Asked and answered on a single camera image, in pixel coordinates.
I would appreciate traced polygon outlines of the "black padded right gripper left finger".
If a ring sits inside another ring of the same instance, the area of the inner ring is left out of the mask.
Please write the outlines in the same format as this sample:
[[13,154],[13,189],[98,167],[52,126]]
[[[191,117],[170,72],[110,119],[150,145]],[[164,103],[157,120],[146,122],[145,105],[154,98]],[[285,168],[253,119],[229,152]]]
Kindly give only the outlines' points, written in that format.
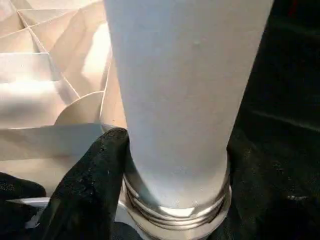
[[37,226],[39,240],[109,240],[122,187],[128,132],[101,135],[66,173]]

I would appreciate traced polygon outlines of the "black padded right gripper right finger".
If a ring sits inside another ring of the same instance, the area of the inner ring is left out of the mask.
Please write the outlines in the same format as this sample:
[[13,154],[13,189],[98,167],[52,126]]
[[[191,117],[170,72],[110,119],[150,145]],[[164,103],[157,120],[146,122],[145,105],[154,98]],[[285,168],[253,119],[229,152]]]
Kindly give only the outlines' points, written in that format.
[[218,240],[318,240],[320,200],[299,194],[284,168],[251,146],[230,144],[231,206]]

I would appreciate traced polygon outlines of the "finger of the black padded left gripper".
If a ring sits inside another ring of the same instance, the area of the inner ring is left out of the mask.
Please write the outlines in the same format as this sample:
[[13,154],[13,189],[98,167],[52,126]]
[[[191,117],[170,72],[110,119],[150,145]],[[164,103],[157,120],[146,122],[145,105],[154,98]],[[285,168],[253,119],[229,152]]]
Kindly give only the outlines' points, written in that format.
[[0,236],[29,237],[33,230],[26,223],[35,217],[39,208],[19,203],[0,204]]
[[1,200],[43,198],[46,196],[47,192],[42,185],[7,173],[0,173]]

